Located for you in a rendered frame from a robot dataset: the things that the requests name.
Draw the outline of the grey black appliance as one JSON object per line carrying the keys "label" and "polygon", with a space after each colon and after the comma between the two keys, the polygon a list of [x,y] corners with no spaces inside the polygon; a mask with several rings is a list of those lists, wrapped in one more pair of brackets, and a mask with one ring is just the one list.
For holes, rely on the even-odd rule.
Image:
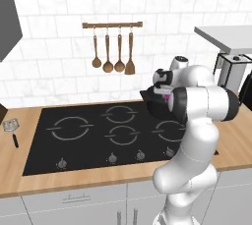
{"label": "grey black appliance", "polygon": [[218,86],[238,93],[239,87],[248,64],[252,64],[252,58],[245,54],[219,53],[215,63],[213,74],[220,69]]}

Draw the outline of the wooden ladle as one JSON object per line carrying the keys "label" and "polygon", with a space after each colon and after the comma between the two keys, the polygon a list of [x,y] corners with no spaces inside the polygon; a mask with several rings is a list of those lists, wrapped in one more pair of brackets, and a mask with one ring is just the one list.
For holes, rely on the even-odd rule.
{"label": "wooden ladle", "polygon": [[102,66],[102,69],[106,73],[111,73],[113,71],[113,65],[109,60],[109,35],[107,34],[105,36],[105,47],[106,47],[106,61]]}
{"label": "wooden ladle", "polygon": [[122,49],[122,35],[118,34],[118,61],[114,65],[114,70],[118,73],[121,73],[125,69],[125,64],[121,60],[121,49]]}

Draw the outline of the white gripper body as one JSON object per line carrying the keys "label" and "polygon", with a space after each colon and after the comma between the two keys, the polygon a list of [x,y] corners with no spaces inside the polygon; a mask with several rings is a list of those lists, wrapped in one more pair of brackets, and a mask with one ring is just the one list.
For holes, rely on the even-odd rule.
{"label": "white gripper body", "polygon": [[172,87],[169,85],[161,85],[160,87],[155,87],[156,94],[171,94]]}

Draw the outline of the grey cupboard door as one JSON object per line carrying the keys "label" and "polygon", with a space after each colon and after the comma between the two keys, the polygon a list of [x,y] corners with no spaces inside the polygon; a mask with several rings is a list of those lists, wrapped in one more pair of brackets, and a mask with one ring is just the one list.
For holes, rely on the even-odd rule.
{"label": "grey cupboard door", "polygon": [[20,197],[0,198],[0,225],[32,225]]}
{"label": "grey cupboard door", "polygon": [[118,201],[109,205],[109,225],[117,225],[117,211],[121,211],[121,225],[126,225],[126,201]]}
{"label": "grey cupboard door", "polygon": [[138,208],[137,225],[153,225],[165,203],[165,195],[154,187],[153,181],[129,183],[127,186],[127,225],[133,225],[134,208]]}
{"label": "grey cupboard door", "polygon": [[194,202],[201,225],[252,225],[252,169],[219,172],[215,187]]}

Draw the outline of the small wooden spoon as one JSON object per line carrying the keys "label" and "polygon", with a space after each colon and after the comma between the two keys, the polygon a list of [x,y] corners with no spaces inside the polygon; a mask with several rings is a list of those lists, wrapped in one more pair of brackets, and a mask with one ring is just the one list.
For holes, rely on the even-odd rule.
{"label": "small wooden spoon", "polygon": [[94,59],[92,61],[92,64],[95,68],[99,68],[101,66],[101,61],[97,56],[97,39],[96,36],[94,36]]}

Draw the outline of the black hob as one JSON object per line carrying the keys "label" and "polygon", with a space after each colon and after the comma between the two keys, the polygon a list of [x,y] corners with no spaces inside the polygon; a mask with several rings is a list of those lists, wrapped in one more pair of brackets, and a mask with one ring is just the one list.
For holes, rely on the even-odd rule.
{"label": "black hob", "polygon": [[[146,103],[89,104],[41,110],[24,169],[26,176],[156,162],[177,152],[186,127],[152,117]],[[166,155],[171,148],[175,154]],[[137,160],[141,149],[145,159]],[[108,162],[109,155],[117,161]],[[65,169],[56,164],[61,158]]]}

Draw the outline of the wooden utensil rail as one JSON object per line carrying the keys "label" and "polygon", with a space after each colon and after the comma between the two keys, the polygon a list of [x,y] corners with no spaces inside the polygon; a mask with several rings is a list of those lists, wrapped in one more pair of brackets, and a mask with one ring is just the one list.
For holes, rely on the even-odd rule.
{"label": "wooden utensil rail", "polygon": [[82,23],[83,28],[141,28],[143,22],[136,23]]}

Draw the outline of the white shelf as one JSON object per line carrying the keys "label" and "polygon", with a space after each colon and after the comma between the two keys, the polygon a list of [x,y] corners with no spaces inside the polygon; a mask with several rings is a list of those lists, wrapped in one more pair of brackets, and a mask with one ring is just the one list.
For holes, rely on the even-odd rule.
{"label": "white shelf", "polygon": [[194,31],[226,54],[252,54],[252,26],[195,27]]}

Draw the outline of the dark grey wall cupboard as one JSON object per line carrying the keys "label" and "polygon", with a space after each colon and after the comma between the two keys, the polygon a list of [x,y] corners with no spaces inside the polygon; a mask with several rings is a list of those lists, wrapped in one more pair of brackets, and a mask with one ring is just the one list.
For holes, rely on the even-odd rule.
{"label": "dark grey wall cupboard", "polygon": [[22,29],[14,0],[0,0],[0,62],[22,39]]}

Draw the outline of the grey drawer front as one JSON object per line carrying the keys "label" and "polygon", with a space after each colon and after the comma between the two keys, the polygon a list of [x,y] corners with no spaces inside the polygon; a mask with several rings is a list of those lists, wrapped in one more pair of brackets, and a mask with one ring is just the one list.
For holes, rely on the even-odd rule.
{"label": "grey drawer front", "polygon": [[[68,195],[91,200],[62,202]],[[32,225],[109,225],[109,205],[123,200],[125,184],[23,196]]]}

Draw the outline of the wooden hanging spatula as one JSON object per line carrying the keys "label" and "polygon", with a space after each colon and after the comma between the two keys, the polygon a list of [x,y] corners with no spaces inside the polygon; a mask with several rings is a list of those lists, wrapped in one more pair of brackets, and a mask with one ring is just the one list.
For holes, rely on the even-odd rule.
{"label": "wooden hanging spatula", "polygon": [[129,33],[129,60],[125,67],[125,74],[126,75],[134,75],[135,74],[135,65],[132,60],[132,54],[133,54],[133,33]]}

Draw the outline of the dark brown object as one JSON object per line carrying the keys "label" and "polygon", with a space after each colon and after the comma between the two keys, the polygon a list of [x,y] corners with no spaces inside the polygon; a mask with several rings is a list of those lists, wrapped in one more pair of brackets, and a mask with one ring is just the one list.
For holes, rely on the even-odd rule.
{"label": "dark brown object", "polygon": [[8,109],[0,103],[0,124],[2,123],[7,112],[8,112]]}

